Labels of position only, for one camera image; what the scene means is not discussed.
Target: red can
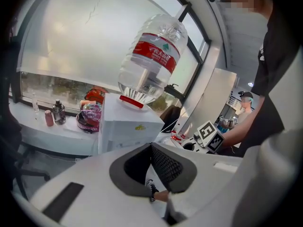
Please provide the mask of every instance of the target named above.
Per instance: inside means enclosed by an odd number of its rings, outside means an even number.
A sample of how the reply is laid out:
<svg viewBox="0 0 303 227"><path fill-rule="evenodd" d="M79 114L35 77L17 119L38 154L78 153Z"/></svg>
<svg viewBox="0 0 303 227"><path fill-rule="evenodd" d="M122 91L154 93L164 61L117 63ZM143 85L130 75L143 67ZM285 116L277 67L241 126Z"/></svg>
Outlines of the red can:
<svg viewBox="0 0 303 227"><path fill-rule="evenodd" d="M48 127L53 126L53 116L50 110L45 111L45 121Z"/></svg>

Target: red label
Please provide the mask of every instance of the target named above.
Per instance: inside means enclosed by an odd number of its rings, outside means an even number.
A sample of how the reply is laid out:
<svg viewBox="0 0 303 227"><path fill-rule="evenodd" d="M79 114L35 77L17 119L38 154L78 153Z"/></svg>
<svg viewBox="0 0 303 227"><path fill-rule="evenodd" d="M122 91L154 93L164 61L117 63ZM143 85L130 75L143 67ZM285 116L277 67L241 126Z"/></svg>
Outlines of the red label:
<svg viewBox="0 0 303 227"><path fill-rule="evenodd" d="M165 53L162 49L158 48L157 46L145 41L139 41L133 53L145 56L147 58L156 61L160 65L164 66L171 74L174 71L177 64L172 56Z"/></svg>

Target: windowsill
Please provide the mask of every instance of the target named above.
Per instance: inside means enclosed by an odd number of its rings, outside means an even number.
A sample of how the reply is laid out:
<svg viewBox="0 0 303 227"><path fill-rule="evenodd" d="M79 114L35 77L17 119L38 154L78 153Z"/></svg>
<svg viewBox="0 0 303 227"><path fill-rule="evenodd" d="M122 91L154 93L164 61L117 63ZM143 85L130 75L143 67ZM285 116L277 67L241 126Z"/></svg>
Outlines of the windowsill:
<svg viewBox="0 0 303 227"><path fill-rule="evenodd" d="M87 134L77 126L76 118L66 116L66 123L48 127L45 111L38 117L32 107L9 100L12 115L22 125L22 140L35 147L61 154L91 156L98 153L98 133Z"/></svg>

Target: shoe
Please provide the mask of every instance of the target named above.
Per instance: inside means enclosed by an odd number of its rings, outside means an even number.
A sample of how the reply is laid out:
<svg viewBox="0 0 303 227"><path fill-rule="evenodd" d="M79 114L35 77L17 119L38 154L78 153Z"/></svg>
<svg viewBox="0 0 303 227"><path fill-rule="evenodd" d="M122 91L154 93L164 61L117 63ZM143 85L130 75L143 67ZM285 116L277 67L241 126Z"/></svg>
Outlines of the shoe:
<svg viewBox="0 0 303 227"><path fill-rule="evenodd" d="M147 180L145 185L151 190L150 201L155 202L156 200L154 199L154 194L155 192L159 192L159 191L156 188L155 184L153 183L153 180L152 179Z"/></svg>

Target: black shirt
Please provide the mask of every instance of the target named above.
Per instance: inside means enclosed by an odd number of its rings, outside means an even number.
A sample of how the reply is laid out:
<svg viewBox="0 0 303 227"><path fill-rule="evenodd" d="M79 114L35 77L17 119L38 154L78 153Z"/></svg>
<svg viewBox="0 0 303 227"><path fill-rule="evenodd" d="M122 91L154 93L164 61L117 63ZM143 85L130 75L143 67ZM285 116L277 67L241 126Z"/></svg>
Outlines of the black shirt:
<svg viewBox="0 0 303 227"><path fill-rule="evenodd" d="M251 90L265 97L264 103L239 149L233 148L235 153L222 152L222 155L243 157L249 147L261 145L266 138L284 129L279 113L268 94L291 65L299 49L299 43L275 6L267 28L268 31L258 54L259 67Z"/></svg>

